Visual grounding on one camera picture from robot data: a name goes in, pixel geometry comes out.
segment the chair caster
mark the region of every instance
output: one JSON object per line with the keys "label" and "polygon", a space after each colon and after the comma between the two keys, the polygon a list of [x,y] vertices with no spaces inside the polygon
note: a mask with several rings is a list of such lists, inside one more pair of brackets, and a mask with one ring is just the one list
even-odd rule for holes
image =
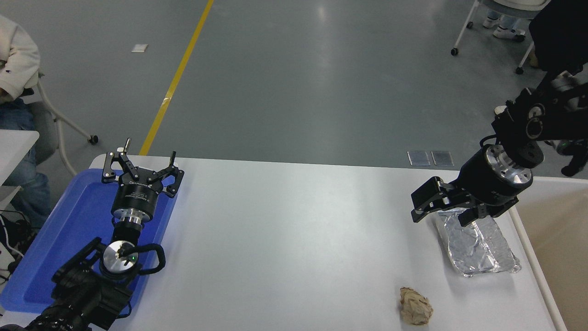
{"label": "chair caster", "polygon": [[88,139],[88,142],[92,145],[95,145],[98,143],[98,136],[97,135],[91,135],[90,139]]}

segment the concrete floor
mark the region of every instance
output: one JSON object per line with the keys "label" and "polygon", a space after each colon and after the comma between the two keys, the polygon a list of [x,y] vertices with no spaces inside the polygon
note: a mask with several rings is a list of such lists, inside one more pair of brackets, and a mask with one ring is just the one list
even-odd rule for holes
{"label": "concrete floor", "polygon": [[[67,131],[78,170],[126,137],[133,138],[131,154],[139,152],[205,5],[0,3],[0,13],[39,45],[54,105],[100,136],[91,146]],[[481,26],[484,9],[452,57],[470,6],[216,1],[149,155],[176,150],[179,157],[410,167],[408,150],[442,150],[452,153],[450,169],[457,170],[493,133],[494,107],[543,76],[528,66],[514,74],[528,41],[492,37]],[[135,44],[149,48],[132,54]],[[568,160],[547,146],[544,152],[535,175],[561,176]],[[71,177],[58,155],[39,169],[54,203]]]}

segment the crumpled brown paper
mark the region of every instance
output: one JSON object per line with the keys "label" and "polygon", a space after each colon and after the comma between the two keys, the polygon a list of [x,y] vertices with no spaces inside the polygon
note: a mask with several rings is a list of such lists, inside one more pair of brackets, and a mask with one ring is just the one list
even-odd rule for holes
{"label": "crumpled brown paper", "polygon": [[400,315],[408,324],[426,325],[433,316],[433,307],[429,304],[429,299],[409,287],[400,289],[400,304]]}

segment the robotic arm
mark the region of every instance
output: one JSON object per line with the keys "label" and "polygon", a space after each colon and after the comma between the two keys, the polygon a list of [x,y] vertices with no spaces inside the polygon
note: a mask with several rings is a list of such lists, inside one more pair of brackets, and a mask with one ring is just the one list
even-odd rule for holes
{"label": "robotic arm", "polygon": [[[56,284],[51,306],[25,328],[5,325],[0,331],[86,331],[90,323],[108,330],[116,319],[130,315],[133,291],[128,286],[133,280],[163,269],[163,248],[153,243],[139,246],[138,240],[144,224],[153,218],[159,195],[175,197],[184,172],[173,164],[175,152],[167,168],[158,172],[135,167],[126,155],[129,143],[127,139],[125,147],[106,156],[102,172],[103,183],[119,186],[111,209],[114,230],[110,243],[94,238],[51,278]],[[120,176],[112,171],[114,162],[123,169]],[[162,181],[170,176],[175,181],[164,186]],[[144,269],[139,255],[149,251],[156,252],[159,263]],[[128,313],[121,314],[127,306]]]}
{"label": "robotic arm", "polygon": [[[531,186],[531,169],[543,161],[537,144],[545,141],[560,155],[571,155],[562,174],[571,177],[588,161],[588,83],[569,76],[546,79],[536,90],[524,89],[492,122],[495,134],[480,142],[480,150],[460,170],[457,179],[444,183],[432,177],[411,194],[413,221],[427,214],[463,207],[462,226],[497,217],[514,206],[517,195]],[[484,144],[495,138],[494,144]]]}

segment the foil-wrapped package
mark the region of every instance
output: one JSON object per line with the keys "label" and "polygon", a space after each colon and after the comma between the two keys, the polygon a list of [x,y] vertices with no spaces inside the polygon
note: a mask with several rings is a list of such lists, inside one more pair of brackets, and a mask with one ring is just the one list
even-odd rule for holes
{"label": "foil-wrapped package", "polygon": [[457,217],[463,211],[463,208],[454,208],[433,214],[441,241],[455,268],[465,277],[488,272],[518,272],[519,259],[510,250],[494,219],[487,216],[462,227]]}

